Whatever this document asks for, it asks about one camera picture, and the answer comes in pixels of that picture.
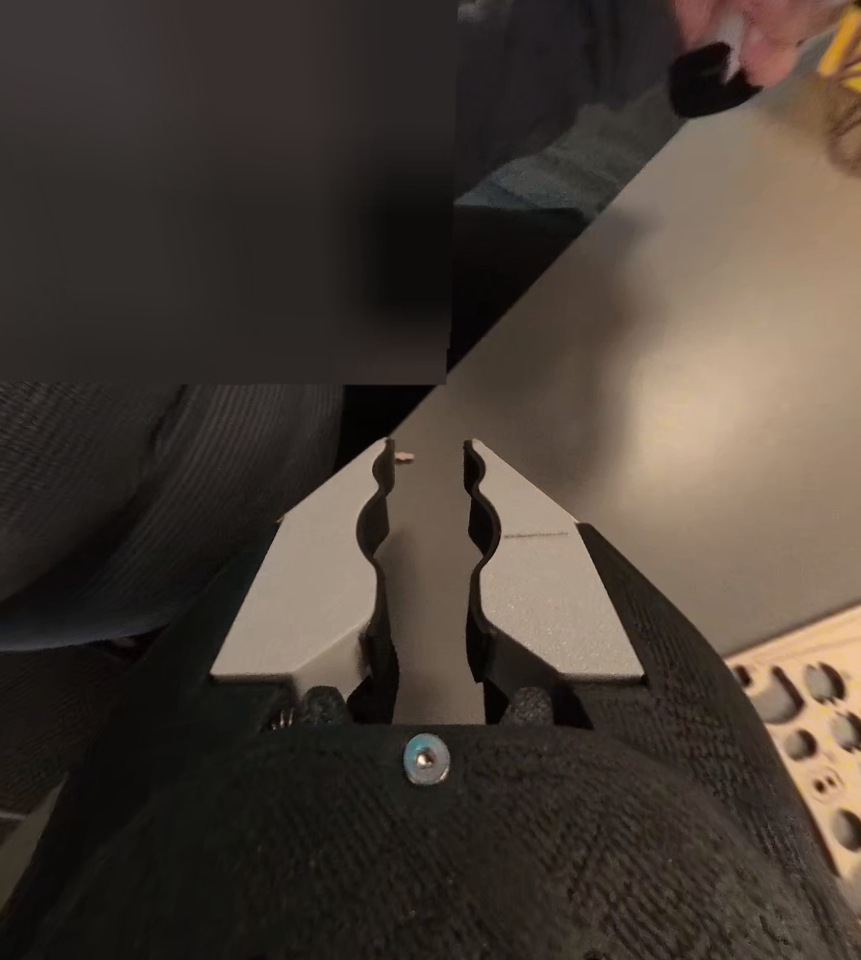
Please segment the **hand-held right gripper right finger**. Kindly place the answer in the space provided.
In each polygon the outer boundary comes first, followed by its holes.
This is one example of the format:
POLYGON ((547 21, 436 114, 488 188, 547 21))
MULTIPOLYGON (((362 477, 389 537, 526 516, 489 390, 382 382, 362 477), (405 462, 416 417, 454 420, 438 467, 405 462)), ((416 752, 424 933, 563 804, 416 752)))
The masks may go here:
POLYGON ((524 689, 551 717, 585 725, 579 692, 639 688, 645 669, 607 591, 581 524, 479 439, 463 445, 472 570, 466 654, 485 722, 497 725, 524 689))

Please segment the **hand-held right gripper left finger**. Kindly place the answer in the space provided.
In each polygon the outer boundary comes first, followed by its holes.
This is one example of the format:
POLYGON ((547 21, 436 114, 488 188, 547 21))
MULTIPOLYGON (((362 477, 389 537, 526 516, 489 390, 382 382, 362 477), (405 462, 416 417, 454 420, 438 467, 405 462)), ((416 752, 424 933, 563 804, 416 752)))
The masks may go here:
POLYGON ((400 667, 376 554, 395 452, 380 438, 282 517, 211 678, 281 683, 295 701, 334 688, 356 721, 391 723, 400 667))

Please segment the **wooden parts sheet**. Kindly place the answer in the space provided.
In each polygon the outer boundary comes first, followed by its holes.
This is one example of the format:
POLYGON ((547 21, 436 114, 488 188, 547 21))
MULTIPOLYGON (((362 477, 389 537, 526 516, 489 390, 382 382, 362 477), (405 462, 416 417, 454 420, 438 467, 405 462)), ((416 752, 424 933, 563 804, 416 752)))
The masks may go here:
POLYGON ((725 658, 861 924, 861 603, 725 658))

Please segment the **person's left hand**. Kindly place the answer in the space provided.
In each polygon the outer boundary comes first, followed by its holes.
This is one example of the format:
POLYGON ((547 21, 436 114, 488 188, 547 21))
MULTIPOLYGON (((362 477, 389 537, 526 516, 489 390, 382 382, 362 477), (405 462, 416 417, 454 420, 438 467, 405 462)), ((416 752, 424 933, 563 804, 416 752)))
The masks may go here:
POLYGON ((741 23, 736 41, 736 69, 758 88, 776 85, 795 67, 801 49, 831 30, 844 1, 672 1, 687 50, 718 37, 730 19, 741 23))

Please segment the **person's grey clothing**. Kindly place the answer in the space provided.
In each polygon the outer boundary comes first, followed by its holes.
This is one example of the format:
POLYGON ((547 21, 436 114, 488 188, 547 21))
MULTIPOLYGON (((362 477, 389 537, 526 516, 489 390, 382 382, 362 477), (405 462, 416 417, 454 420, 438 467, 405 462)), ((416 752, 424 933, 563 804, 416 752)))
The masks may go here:
POLYGON ((0 651, 169 624, 328 478, 343 394, 0 381, 0 651))

